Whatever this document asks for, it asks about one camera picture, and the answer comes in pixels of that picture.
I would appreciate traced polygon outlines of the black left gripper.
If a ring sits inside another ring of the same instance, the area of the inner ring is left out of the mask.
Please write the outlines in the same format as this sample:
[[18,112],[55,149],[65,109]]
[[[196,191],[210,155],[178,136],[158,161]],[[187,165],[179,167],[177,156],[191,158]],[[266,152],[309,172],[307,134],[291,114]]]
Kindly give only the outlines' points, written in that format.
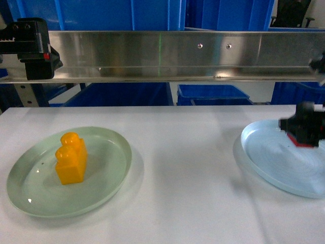
[[43,18],[18,18],[1,29],[1,55],[17,55],[25,65],[27,80],[48,80],[63,66],[51,46],[48,25]]

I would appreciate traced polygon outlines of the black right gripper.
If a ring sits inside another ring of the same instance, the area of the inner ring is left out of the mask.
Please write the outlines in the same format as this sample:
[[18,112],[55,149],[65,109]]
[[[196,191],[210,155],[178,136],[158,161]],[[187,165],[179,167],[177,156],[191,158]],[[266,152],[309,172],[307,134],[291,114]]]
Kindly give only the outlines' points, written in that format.
[[314,102],[301,102],[296,105],[294,115],[278,120],[278,126],[299,143],[319,147],[319,142],[324,140],[324,111],[316,110]]

